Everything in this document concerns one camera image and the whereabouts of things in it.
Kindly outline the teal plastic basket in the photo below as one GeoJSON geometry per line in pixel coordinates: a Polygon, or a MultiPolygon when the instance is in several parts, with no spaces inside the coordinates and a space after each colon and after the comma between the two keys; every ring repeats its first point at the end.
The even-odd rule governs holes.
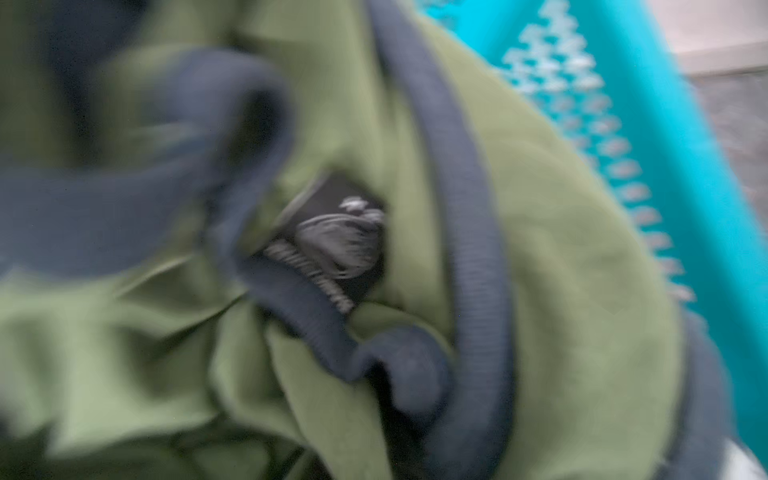
{"type": "Polygon", "coordinates": [[[673,295],[707,322],[740,438],[767,457],[767,244],[640,1],[421,1],[611,187],[673,295]]]}

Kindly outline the green tank top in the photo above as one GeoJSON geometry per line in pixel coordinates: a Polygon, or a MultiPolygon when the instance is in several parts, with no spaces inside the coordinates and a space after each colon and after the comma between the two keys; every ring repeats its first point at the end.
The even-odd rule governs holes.
{"type": "Polygon", "coordinates": [[[718,479],[704,323],[403,1],[1,5],[5,479],[718,479]]]}

